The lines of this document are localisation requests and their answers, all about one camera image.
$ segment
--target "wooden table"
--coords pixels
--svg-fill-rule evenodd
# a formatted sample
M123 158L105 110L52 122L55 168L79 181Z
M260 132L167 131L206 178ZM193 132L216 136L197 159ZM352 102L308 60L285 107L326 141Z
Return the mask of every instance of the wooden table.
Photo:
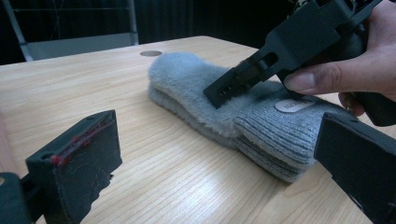
M123 165L84 223L370 223L320 164L285 184L152 103L147 72L156 57L140 55L147 50L223 66L255 51L198 36L0 66L0 113L19 175L28 156L76 122L115 109ZM396 137L394 127L381 131Z

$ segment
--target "white oval tag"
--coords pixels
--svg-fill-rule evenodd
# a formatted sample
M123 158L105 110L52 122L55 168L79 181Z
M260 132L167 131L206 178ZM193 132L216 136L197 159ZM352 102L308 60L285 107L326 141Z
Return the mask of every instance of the white oval tag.
M285 113L295 113L301 109L314 105L315 101L309 99L300 100L283 100L275 104L275 108L281 112Z

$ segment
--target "wood grain surface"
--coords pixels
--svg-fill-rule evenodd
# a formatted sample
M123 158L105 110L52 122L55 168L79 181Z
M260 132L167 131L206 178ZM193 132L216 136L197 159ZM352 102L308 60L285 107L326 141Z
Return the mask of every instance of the wood grain surface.
M222 66L255 51L197 36L0 66L0 113L18 174L76 122L115 109L123 164L83 223L370 223L319 163L286 184L152 103L156 57L140 55L146 50L193 52ZM395 127L380 130L396 137Z

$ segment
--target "fluffy gray fabric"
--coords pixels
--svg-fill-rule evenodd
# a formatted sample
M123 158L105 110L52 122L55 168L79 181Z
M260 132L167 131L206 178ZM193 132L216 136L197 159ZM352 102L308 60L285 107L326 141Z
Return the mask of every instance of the fluffy gray fabric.
M203 90L226 71L191 53L167 53L148 70L148 96L207 138L239 149L283 180L297 180L314 162L323 113L347 112L319 98L298 113L279 112L274 104L289 96L280 83L271 81L216 109Z

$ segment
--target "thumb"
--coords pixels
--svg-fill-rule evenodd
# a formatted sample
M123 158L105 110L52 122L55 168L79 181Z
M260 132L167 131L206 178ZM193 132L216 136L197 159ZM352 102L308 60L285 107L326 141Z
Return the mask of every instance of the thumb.
M355 59L298 70L287 76L284 84L289 90L305 95L347 91L388 93L394 91L393 64L389 59L366 52Z

